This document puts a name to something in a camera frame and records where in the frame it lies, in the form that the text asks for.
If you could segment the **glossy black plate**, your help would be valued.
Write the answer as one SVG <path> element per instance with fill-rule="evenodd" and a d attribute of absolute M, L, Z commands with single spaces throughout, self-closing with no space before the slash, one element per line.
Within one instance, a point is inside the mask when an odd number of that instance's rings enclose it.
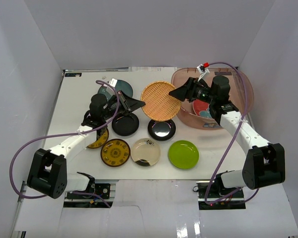
<path fill-rule="evenodd" d="M 176 133 L 176 125 L 173 120 L 155 121 L 150 120 L 148 123 L 149 135 L 157 141 L 170 140 Z"/>

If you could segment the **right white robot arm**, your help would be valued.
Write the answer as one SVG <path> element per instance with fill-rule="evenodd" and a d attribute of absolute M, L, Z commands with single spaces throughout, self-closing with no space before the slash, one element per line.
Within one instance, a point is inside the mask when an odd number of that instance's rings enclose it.
<path fill-rule="evenodd" d="M 221 198 L 231 194 L 235 187 L 258 189 L 283 183 L 286 179 L 283 146 L 272 144 L 244 121 L 238 108 L 229 100 L 229 92 L 229 79 L 224 76 L 215 76 L 211 86 L 190 77 L 181 87 L 169 92 L 182 102 L 200 100 L 208 103 L 212 118 L 235 138 L 246 154 L 242 170 L 216 176 L 214 191 Z"/>

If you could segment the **woven bamboo plate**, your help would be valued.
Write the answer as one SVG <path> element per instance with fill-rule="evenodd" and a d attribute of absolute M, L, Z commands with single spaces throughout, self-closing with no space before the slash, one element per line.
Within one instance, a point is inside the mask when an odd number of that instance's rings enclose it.
<path fill-rule="evenodd" d="M 145 102 L 143 112 L 155 121 L 167 121 L 175 117 L 181 108 L 181 101 L 169 95 L 176 87 L 166 81 L 156 81 L 142 91 L 141 101 Z"/>

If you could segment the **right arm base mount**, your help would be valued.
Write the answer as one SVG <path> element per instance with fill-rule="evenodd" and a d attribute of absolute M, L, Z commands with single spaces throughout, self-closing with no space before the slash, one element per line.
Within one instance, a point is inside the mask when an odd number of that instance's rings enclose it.
<path fill-rule="evenodd" d="M 208 205 L 205 203 L 205 193 L 207 190 L 209 182 L 206 181 L 198 181 L 196 185 L 192 188 L 192 191 L 197 193 L 198 196 L 198 205 L 200 211 L 206 210 L 243 210 L 246 209 L 246 205 L 244 202 L 244 193 L 242 190 L 237 193 L 231 195 L 228 198 L 225 198 L 219 202 Z M 208 201 L 214 202 L 215 200 L 222 198 L 224 195 L 233 191 L 233 188 L 228 190 L 224 190 L 222 193 L 212 185 L 208 194 Z"/>

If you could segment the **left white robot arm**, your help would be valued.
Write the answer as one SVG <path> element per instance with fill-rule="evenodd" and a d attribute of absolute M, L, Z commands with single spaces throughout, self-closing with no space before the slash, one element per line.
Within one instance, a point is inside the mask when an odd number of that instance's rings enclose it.
<path fill-rule="evenodd" d="M 93 196 L 94 177 L 83 172 L 69 173 L 70 161 L 102 136 L 116 115 L 126 116 L 143 106 L 145 102 L 122 91 L 116 92 L 109 100 L 103 94 L 93 95 L 77 132 L 48 150 L 35 152 L 27 186 L 53 199 L 72 191 L 78 191 L 85 198 Z"/>

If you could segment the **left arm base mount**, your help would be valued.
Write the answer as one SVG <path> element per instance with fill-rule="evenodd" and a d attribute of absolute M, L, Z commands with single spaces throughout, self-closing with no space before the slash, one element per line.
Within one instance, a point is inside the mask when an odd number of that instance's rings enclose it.
<path fill-rule="evenodd" d="M 64 208 L 111 208 L 114 197 L 111 195 L 110 183 L 95 183 L 89 191 L 67 193 Z"/>

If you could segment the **red and teal plate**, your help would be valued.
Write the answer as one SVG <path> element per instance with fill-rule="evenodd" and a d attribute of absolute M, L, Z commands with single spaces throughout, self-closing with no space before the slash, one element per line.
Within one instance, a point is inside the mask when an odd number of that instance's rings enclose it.
<path fill-rule="evenodd" d="M 192 103 L 192 109 L 195 115 L 201 117 L 202 119 L 212 120 L 214 119 L 211 117 L 209 104 L 200 100 L 195 100 Z"/>

